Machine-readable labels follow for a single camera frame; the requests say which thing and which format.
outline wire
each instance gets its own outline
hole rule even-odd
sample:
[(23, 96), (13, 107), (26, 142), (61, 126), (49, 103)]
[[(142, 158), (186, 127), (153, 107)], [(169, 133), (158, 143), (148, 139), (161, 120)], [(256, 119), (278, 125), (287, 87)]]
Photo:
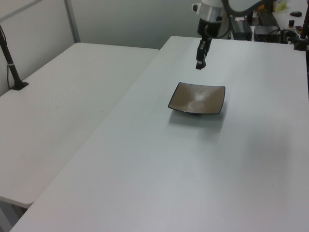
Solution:
[(279, 28), (278, 29), (275, 29), (275, 30), (272, 30), (270, 33), (268, 33), (267, 35), (270, 35), (271, 33), (274, 33), (276, 32), (275, 34), (277, 34), (279, 31), (281, 31)]
[(7, 65), (7, 76), (6, 76), (6, 80), (7, 80), (7, 82), (8, 82), (8, 88), (9, 88), (9, 90), (10, 90), (11, 87), (10, 87), (10, 83), (9, 83), (9, 65)]
[(228, 29), (227, 29), (227, 31), (226, 31), (223, 35), (220, 35), (220, 36), (217, 36), (217, 37), (214, 37), (214, 36), (212, 36), (212, 35), (209, 35), (209, 34), (207, 33), (207, 27), (208, 27), (208, 25), (207, 25), (207, 26), (205, 27), (205, 29), (204, 29), (205, 35), (208, 36), (208, 37), (210, 37), (210, 38), (213, 38), (213, 39), (220, 39), (220, 38), (223, 38), (224, 36), (226, 36), (226, 35), (229, 33), (229, 31), (231, 30), (231, 25), (232, 25), (231, 16), (229, 15), (229, 13), (227, 13), (227, 15), (228, 15)]
[(221, 0), (222, 4), (224, 6), (224, 8), (226, 9), (226, 11), (229, 12), (230, 15), (233, 15), (235, 17), (243, 17), (244, 15), (248, 15), (250, 13), (252, 13), (255, 9), (257, 9), (259, 6), (266, 4), (266, 3), (272, 3), (274, 0), (261, 0), (259, 2), (257, 2), (256, 4), (254, 4), (253, 6), (251, 6), (250, 8), (238, 12), (238, 11), (234, 11), (229, 4), (229, 0)]

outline table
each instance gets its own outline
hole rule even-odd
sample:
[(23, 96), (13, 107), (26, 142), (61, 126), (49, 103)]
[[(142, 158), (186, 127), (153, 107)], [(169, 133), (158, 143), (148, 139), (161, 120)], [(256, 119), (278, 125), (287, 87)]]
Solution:
[[(168, 40), (12, 232), (309, 231), (305, 53), (213, 40), (199, 71), (199, 40)], [(179, 82), (226, 86), (222, 112), (169, 109)]]
[[(291, 19), (295, 21), (294, 26), (303, 26), (307, 7), (308, 4), (306, 0), (289, 0), (286, 10), (273, 12), (273, 15), (275, 16), (280, 29), (287, 28), (289, 25), (289, 20)], [(302, 16), (290, 16), (290, 13), (293, 11), (300, 11)]]
[(77, 43), (0, 98), (0, 200), (28, 208), (158, 50)]

